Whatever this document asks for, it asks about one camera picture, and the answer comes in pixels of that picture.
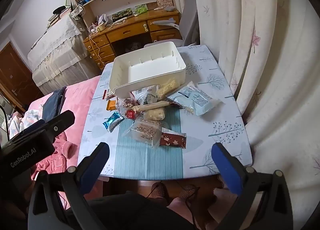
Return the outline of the red dates candy packet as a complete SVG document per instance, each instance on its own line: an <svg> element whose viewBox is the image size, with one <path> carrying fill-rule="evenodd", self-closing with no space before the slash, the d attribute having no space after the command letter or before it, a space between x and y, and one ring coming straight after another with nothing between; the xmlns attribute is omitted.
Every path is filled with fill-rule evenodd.
<svg viewBox="0 0 320 230"><path fill-rule="evenodd" d="M136 106L136 102L130 98L117 98L116 100L116 109L124 118L132 120L136 118L136 112L133 110L134 106Z"/></svg>

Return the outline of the patterned blue white tablecloth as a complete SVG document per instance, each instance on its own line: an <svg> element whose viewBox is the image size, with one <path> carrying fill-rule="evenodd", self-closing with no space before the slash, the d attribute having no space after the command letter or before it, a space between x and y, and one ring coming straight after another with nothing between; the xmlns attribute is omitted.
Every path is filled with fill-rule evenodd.
<svg viewBox="0 0 320 230"><path fill-rule="evenodd" d="M151 147L126 136L132 121L121 121L109 132L104 122L111 116L103 93L108 89L112 64L107 64L97 84L82 134L79 155L90 155L100 142L110 147L110 157L101 174L133 180L176 180L217 174L211 148L220 142L243 165L252 164L244 122L219 65L207 46L180 47L186 64L186 80L220 103L210 112L196 116L187 110L169 108L163 125L186 134L185 148Z"/></svg>

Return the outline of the lace covered cabinet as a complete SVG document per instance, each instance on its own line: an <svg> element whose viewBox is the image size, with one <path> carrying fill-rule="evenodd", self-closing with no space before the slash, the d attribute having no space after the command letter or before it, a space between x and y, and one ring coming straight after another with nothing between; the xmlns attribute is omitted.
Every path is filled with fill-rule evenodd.
<svg viewBox="0 0 320 230"><path fill-rule="evenodd" d="M87 36L84 22L69 13L33 44L27 60L32 79L44 95L101 74L84 45Z"/></svg>

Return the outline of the red white Lipo cracker pack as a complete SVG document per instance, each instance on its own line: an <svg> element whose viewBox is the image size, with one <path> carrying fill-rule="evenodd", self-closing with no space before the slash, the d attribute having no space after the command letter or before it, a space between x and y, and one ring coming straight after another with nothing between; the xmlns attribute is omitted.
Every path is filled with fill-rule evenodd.
<svg viewBox="0 0 320 230"><path fill-rule="evenodd" d="M103 100L108 101L108 100L112 99L113 97L115 97L115 94L110 89L104 90Z"/></svg>

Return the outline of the pink fleece garment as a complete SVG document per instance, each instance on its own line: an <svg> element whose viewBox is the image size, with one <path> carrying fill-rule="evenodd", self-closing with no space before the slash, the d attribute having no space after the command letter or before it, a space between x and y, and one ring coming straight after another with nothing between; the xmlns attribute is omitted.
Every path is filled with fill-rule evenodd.
<svg viewBox="0 0 320 230"><path fill-rule="evenodd" d="M53 154L36 164L31 175L32 180L36 180L38 173L42 170L48 174L57 174L71 166L76 166L79 146L69 141L64 132L55 138L53 147L55 148Z"/></svg>

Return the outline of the floral white blanket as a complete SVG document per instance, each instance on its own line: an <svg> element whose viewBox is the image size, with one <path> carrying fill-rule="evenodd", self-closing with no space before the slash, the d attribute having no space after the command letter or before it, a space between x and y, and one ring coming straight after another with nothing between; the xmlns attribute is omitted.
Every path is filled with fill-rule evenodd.
<svg viewBox="0 0 320 230"><path fill-rule="evenodd" d="M42 119L42 109L31 109L24 113L23 117L20 117L19 114L13 115L9 120L9 139L12 139L14 136L22 132L24 129L27 129L32 124Z"/></svg>

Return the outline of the white plastic storage bin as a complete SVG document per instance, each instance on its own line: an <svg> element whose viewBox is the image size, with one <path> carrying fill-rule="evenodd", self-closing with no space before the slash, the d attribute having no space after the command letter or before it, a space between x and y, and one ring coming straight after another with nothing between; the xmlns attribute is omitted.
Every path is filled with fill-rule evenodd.
<svg viewBox="0 0 320 230"><path fill-rule="evenodd" d="M114 59L109 88L119 98L173 79L185 83L186 64L176 45L165 42L123 54Z"/></svg>

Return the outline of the light blue zip bag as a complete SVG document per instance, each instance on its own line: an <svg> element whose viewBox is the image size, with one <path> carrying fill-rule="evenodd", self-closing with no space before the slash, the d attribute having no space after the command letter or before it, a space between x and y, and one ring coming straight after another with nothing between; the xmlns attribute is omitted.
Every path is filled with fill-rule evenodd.
<svg viewBox="0 0 320 230"><path fill-rule="evenodd" d="M166 95L171 102L187 109L196 116L202 116L221 103L218 98L210 97L191 81Z"/></svg>

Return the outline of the blue foil snack packet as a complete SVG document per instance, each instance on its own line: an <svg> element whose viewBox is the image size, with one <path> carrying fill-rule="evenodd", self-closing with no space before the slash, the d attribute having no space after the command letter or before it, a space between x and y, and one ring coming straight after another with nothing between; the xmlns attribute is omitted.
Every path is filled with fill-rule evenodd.
<svg viewBox="0 0 320 230"><path fill-rule="evenodd" d="M115 111L106 121L103 122L105 129L108 132L112 132L115 127L124 120L124 117L117 111Z"/></svg>

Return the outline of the rice cracker clear bag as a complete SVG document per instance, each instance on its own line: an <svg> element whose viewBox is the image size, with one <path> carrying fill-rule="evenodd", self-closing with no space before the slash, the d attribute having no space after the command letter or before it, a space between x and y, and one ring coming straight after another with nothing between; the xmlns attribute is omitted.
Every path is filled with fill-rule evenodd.
<svg viewBox="0 0 320 230"><path fill-rule="evenodd" d="M143 112L143 118L148 121L162 121L165 119L165 109L161 107L145 111Z"/></svg>

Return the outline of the beige long biscuit bar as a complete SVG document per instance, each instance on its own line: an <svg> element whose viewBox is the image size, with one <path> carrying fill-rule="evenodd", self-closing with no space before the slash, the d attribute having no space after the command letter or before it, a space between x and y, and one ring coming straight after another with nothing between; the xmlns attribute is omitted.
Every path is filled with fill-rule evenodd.
<svg viewBox="0 0 320 230"><path fill-rule="evenodd" d="M169 106L170 102L168 101L159 101L157 103L145 104L145 105L135 105L132 107L134 112L145 112L153 109L163 108Z"/></svg>

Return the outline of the clear pack brown biscuits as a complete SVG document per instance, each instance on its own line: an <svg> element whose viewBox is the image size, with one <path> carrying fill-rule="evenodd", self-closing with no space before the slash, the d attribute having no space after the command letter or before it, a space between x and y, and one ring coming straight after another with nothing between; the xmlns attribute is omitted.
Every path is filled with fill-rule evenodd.
<svg viewBox="0 0 320 230"><path fill-rule="evenodd" d="M161 135L162 123L160 121L149 121L141 118L136 119L123 133L123 136L148 144L153 148L159 147Z"/></svg>

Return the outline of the dark red snowflake snack packet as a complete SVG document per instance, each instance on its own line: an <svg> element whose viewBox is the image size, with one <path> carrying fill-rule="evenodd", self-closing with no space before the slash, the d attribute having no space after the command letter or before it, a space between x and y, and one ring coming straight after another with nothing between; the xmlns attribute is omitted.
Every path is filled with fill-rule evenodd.
<svg viewBox="0 0 320 230"><path fill-rule="evenodd" d="M177 132L162 132L160 145L171 146L185 149L187 142L187 136L185 133Z"/></svg>

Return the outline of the brown wooden door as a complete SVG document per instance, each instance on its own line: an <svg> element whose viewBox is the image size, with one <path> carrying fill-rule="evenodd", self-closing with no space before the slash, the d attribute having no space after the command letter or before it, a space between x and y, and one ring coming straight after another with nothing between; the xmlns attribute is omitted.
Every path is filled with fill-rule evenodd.
<svg viewBox="0 0 320 230"><path fill-rule="evenodd" d="M32 79L32 73L22 62L11 43L1 50L1 94L18 111L25 112L43 93Z"/></svg>

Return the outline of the orange snack packet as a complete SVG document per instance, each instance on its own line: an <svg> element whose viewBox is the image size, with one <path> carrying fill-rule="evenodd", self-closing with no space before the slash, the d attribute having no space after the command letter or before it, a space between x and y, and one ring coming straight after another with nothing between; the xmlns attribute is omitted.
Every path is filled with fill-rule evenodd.
<svg viewBox="0 0 320 230"><path fill-rule="evenodd" d="M108 100L106 110L113 111L117 109L117 101L116 100Z"/></svg>

